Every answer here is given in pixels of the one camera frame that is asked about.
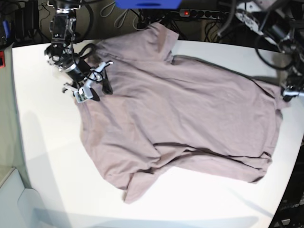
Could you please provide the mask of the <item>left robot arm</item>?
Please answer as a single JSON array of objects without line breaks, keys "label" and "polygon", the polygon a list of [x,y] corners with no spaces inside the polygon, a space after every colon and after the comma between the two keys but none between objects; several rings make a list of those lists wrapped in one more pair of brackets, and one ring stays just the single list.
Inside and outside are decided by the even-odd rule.
[{"label": "left robot arm", "polygon": [[[293,19],[284,12],[288,0],[223,0],[223,6],[230,9],[228,18],[218,35],[222,36],[232,19],[236,17],[243,25],[257,34],[254,49],[259,59],[277,71],[288,73],[281,86],[281,95],[286,102],[304,95],[304,37],[300,30],[302,19]],[[276,66],[264,59],[258,48],[261,39],[276,46],[282,54],[290,56],[285,66]]]}]

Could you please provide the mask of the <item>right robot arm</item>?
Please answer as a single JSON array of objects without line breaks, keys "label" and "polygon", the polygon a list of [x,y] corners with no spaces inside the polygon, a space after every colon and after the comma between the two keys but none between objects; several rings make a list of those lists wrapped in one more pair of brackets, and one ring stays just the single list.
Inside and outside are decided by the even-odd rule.
[{"label": "right robot arm", "polygon": [[56,13],[49,25],[51,43],[44,55],[51,66],[55,66],[61,73],[71,78],[71,83],[63,85],[62,92],[71,91],[78,103],[87,100],[99,101],[99,96],[93,89],[93,84],[101,84],[102,92],[111,95],[113,89],[106,73],[106,67],[112,61],[102,62],[98,67],[91,67],[86,59],[97,50],[93,43],[85,45],[79,53],[75,53],[74,45],[84,41],[84,37],[76,34],[76,10],[84,6],[89,13],[87,31],[93,27],[94,13],[91,4],[85,0],[49,0],[48,6],[53,7]]}]

